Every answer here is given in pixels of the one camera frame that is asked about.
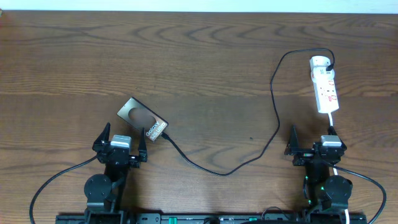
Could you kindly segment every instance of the white cord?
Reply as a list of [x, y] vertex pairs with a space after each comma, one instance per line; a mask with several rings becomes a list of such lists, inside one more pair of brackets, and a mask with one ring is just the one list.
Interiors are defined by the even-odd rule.
[[333, 118], [331, 117], [331, 112], [329, 112], [328, 115], [329, 115], [329, 124], [330, 126], [333, 126]]
[[344, 213], [346, 214], [346, 224], [349, 224], [349, 214], [348, 214], [348, 209], [344, 209]]

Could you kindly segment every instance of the black wire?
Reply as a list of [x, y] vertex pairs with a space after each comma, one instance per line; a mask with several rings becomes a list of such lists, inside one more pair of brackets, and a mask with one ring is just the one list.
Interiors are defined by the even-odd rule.
[[90, 163], [91, 161], [95, 160], [96, 158], [97, 158], [97, 156], [92, 157], [91, 159], [89, 159], [89, 160], [87, 160], [87, 161], [85, 161], [85, 162], [82, 162], [81, 164], [77, 164], [77, 165], [75, 165], [75, 166], [73, 166], [73, 167], [71, 167], [71, 168], [67, 168], [67, 169], [65, 169], [65, 170], [63, 170], [63, 171], [61, 171], [61, 172], [59, 172], [58, 174], [55, 174], [55, 175], [52, 176], [51, 178], [49, 178], [49, 180], [46, 181], [46, 182], [37, 190], [36, 194], [33, 196], [33, 199], [32, 199], [32, 201], [31, 201], [31, 203], [30, 203], [30, 207], [29, 207], [29, 218], [30, 218], [30, 223], [31, 223], [31, 224], [35, 224], [35, 219], [33, 218], [33, 206], [35, 205], [35, 201], [36, 201], [37, 197], [39, 196], [39, 194], [41, 193], [41, 191], [45, 188], [45, 186], [47, 186], [51, 181], [53, 181], [55, 178], [59, 177], [60, 175], [66, 173], [66, 172], [69, 172], [69, 171], [71, 171], [71, 170], [74, 170], [74, 169], [76, 169], [76, 168], [82, 167], [82, 166], [84, 166], [84, 165]]
[[376, 212], [376, 214], [373, 216], [373, 218], [369, 221], [368, 224], [374, 223], [374, 221], [376, 221], [376, 219], [379, 217], [379, 215], [380, 215], [381, 212], [383, 211], [384, 206], [386, 205], [387, 194], [386, 194], [386, 190], [384, 190], [384, 187], [383, 187], [381, 184], [379, 184], [377, 181], [373, 180], [373, 179], [370, 178], [370, 177], [366, 177], [365, 175], [362, 175], [362, 174], [353, 172], [353, 171], [351, 171], [351, 170], [344, 169], [344, 168], [341, 168], [341, 167], [332, 165], [332, 164], [330, 164], [330, 163], [327, 162], [327, 161], [322, 161], [322, 162], [323, 162], [324, 164], [330, 166], [330, 167], [336, 168], [336, 169], [338, 169], [338, 170], [344, 171], [344, 172], [346, 172], [346, 173], [349, 173], [349, 174], [355, 175], [355, 176], [357, 176], [357, 177], [360, 177], [360, 178], [362, 178], [362, 179], [365, 179], [365, 180], [367, 180], [367, 181], [370, 181], [370, 182], [372, 182], [374, 185], [376, 185], [376, 186], [378, 186], [378, 187], [380, 188], [381, 192], [383, 193], [383, 201], [381, 202], [381, 205], [380, 205], [379, 210]]
[[331, 65], [329, 65], [328, 68], [329, 68], [329, 67], [333, 68], [333, 66], [334, 66], [334, 64], [335, 64], [335, 55], [334, 55], [334, 53], [333, 53], [331, 50], [329, 50], [329, 49], [319, 48], [319, 49], [292, 50], [292, 51], [287, 52], [286, 54], [284, 54], [284, 55], [282, 56], [282, 58], [279, 60], [278, 66], [276, 66], [276, 69], [275, 69], [275, 71], [274, 71], [274, 74], [273, 74], [272, 77], [271, 77], [271, 81], [270, 81], [270, 84], [269, 84], [269, 88], [270, 88], [270, 90], [271, 90], [272, 105], [274, 106], [274, 111], [275, 111], [276, 119], [278, 120], [278, 127], [276, 128], [276, 130], [275, 130], [275, 132], [273, 133], [273, 135], [271, 136], [271, 138], [268, 140], [266, 146], [264, 146], [264, 148], [263, 148], [263, 150], [262, 150], [262, 152], [260, 153], [259, 156], [255, 157], [255, 158], [253, 158], [253, 159], [251, 159], [251, 160], [249, 160], [249, 161], [246, 161], [246, 162], [242, 163], [241, 165], [237, 166], [237, 168], [233, 169], [231, 172], [228, 172], [228, 173], [225, 173], [225, 174], [221, 174], [221, 173], [218, 173], [218, 172], [214, 172], [214, 171], [208, 170], [208, 169], [206, 169], [206, 168], [204, 168], [204, 167], [202, 167], [202, 166], [199, 166], [198, 164], [192, 162], [192, 161], [183, 153], [183, 151], [176, 145], [176, 143], [169, 137], [169, 135], [167, 135], [166, 133], [162, 133], [162, 137], [163, 137], [164, 139], [168, 140], [171, 144], [173, 144], [173, 146], [174, 146], [175, 149], [180, 153], [180, 155], [181, 155], [188, 163], [190, 163], [190, 164], [193, 165], [194, 167], [199, 168], [199, 169], [201, 169], [201, 170], [203, 170], [203, 171], [209, 172], [209, 173], [214, 174], [214, 175], [219, 175], [219, 176], [228, 176], [228, 175], [233, 174], [235, 171], [237, 171], [237, 170], [238, 170], [239, 168], [241, 168], [242, 166], [245, 166], [246, 164], [249, 164], [249, 163], [251, 163], [251, 162], [253, 162], [253, 161], [256, 161], [256, 160], [260, 159], [260, 158], [262, 157], [262, 155], [265, 153], [265, 151], [267, 150], [267, 148], [268, 148], [269, 144], [271, 143], [271, 141], [274, 139], [274, 137], [276, 136], [276, 134], [277, 134], [278, 131], [279, 131], [279, 128], [280, 128], [280, 119], [279, 119], [278, 111], [276, 110], [275, 99], [274, 99], [274, 92], [272, 91], [272, 82], [274, 81], [274, 77], [275, 77], [276, 73], [278, 72], [279, 66], [280, 66], [280, 64], [282, 63], [282, 61], [283, 61], [283, 59], [285, 58], [285, 56], [288, 55], [288, 54], [297, 53], [297, 52], [324, 51], [324, 50], [329, 51], [329, 52], [331, 53], [331, 56], [333, 57], [333, 63], [332, 63]]
[[264, 210], [264, 212], [263, 212], [262, 215], [261, 215], [261, 219], [262, 219], [262, 220], [265, 219], [264, 216], [266, 215], [267, 211], [270, 210], [270, 209], [272, 209], [272, 208], [278, 209], [280, 212], [282, 212], [282, 214], [284, 214], [284, 216], [285, 216], [288, 220], [290, 219], [290, 218], [284, 213], [284, 211], [283, 211], [282, 209], [280, 209], [279, 207], [276, 207], [276, 206], [272, 206], [272, 207], [269, 207], [269, 208], [267, 208], [267, 209]]

